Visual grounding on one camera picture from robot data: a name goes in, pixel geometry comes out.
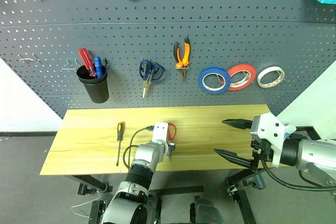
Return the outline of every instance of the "metal hook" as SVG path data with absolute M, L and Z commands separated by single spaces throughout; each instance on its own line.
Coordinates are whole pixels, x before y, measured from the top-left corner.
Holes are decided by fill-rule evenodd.
M 104 67 L 106 67 L 107 66 L 107 59 L 106 59 L 106 57 L 104 58 L 104 61 L 105 61 Z
M 18 54 L 19 58 L 20 58 L 20 62 L 22 62 L 23 64 L 26 63 L 26 60 L 28 61 L 33 61 L 35 63 L 39 63 L 40 62 L 40 59 L 37 58 L 37 56 L 33 53 L 33 56 L 36 58 L 36 59 L 32 59 L 32 58 L 22 58 L 20 54 Z
M 67 65 L 71 65 L 70 60 L 67 59 L 67 63 L 62 67 L 62 69 L 63 70 L 76 70 L 77 67 L 79 66 L 79 63 L 76 58 L 75 58 L 75 62 L 76 62 L 75 68 L 65 68 Z

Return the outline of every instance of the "black cup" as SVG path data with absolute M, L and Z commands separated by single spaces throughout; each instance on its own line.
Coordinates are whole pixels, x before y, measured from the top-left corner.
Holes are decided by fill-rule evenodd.
M 85 66 L 81 66 L 79 69 L 77 69 L 77 76 L 84 84 L 91 101 L 94 103 L 103 103 L 106 102 L 109 98 L 109 89 L 107 87 L 107 72 L 104 66 L 102 66 L 102 68 L 103 76 L 100 78 L 94 78 L 90 76 L 90 73 L 85 68 Z

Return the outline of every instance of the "tape roll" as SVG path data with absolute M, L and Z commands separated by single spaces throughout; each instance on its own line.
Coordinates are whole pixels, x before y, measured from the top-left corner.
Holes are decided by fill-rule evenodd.
M 219 88 L 210 88 L 205 84 L 204 82 L 205 78 L 211 74 L 215 74 L 223 78 L 224 80 L 223 82 L 220 80 L 222 86 L 220 86 Z M 198 85 L 204 92 L 210 94 L 221 94 L 230 87 L 230 84 L 231 84 L 231 77 L 228 74 L 228 72 L 226 72 L 226 70 L 224 70 L 223 68 L 218 67 L 206 68 L 203 69 L 200 76 L 198 76 Z
M 253 66 L 249 64 L 236 65 L 235 67 L 230 68 L 228 70 L 228 74 L 231 76 L 231 78 L 233 75 L 240 73 L 240 72 L 244 73 L 245 77 L 240 81 L 237 81 L 234 83 L 231 82 L 230 87 L 229 87 L 230 91 L 236 91 L 236 90 L 246 88 L 256 79 L 257 71 Z
M 274 80 L 273 82 L 270 83 L 262 83 L 261 79 L 267 75 L 268 73 L 271 72 L 278 72 L 279 77 Z M 280 67 L 269 67 L 264 69 L 260 74 L 258 74 L 257 77 L 257 81 L 259 86 L 261 86 L 262 88 L 271 88 L 271 87 L 275 87 L 276 85 L 278 85 L 280 82 L 282 82 L 285 78 L 285 72 L 280 68 Z

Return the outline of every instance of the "red cable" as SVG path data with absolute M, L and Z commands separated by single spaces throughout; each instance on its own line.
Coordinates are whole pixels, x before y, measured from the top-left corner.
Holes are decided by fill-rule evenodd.
M 174 133 L 173 137 L 172 137 L 171 134 L 170 134 L 170 131 L 169 131 L 169 125 L 173 126 L 173 128 L 175 129 L 175 133 Z M 174 139 L 175 136 L 176 136 L 176 133 L 177 133 L 177 129 L 176 129 L 175 124 L 173 124 L 173 123 L 168 123 L 168 139 L 169 139 L 169 141 L 173 141 L 173 139 Z

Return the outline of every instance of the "pegboard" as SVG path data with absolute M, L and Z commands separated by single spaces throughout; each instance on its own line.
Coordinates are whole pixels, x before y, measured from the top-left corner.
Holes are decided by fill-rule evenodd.
M 0 57 L 61 117 L 67 109 L 267 103 L 281 112 L 336 59 L 335 6 L 315 0 L 0 0 Z M 181 83 L 174 41 L 191 41 Z M 90 101 L 74 64 L 77 49 L 107 58 L 110 99 Z M 18 54 L 40 63 L 19 62 Z M 141 58 L 166 68 L 142 99 Z M 280 66 L 286 79 L 220 95 L 198 87 L 207 67 Z

